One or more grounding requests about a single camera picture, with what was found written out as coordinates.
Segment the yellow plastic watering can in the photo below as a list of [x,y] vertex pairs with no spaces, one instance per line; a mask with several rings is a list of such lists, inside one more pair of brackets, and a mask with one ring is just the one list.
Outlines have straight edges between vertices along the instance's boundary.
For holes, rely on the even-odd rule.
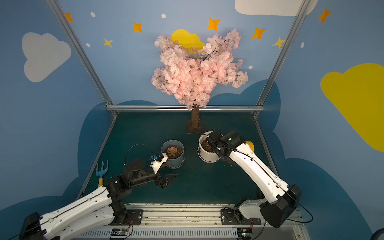
[[252,150],[252,152],[254,152],[254,151],[255,151],[255,146],[254,146],[254,144],[253,144],[252,142],[250,142],[250,141],[246,141],[246,143],[247,143],[247,145],[250,147],[250,149]]

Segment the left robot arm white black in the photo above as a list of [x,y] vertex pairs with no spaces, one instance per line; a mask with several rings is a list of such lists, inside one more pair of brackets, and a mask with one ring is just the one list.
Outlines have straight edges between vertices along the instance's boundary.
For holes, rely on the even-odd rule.
[[101,226],[125,223],[128,210],[122,199],[131,194],[134,187],[154,182],[165,189],[178,177],[161,176],[159,169],[166,164],[165,158],[147,170],[141,160],[125,164],[123,172],[75,202],[42,216],[38,213],[27,216],[19,239],[71,240]]

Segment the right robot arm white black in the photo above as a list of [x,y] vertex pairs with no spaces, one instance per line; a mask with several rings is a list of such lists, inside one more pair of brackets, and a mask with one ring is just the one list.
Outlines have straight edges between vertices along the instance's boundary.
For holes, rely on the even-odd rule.
[[264,195],[261,200],[242,202],[238,206],[241,216],[251,219],[261,214],[269,225],[280,228],[297,209],[302,190],[297,185],[290,186],[269,169],[237,132],[223,136],[213,131],[207,135],[207,141],[219,159],[240,166]]

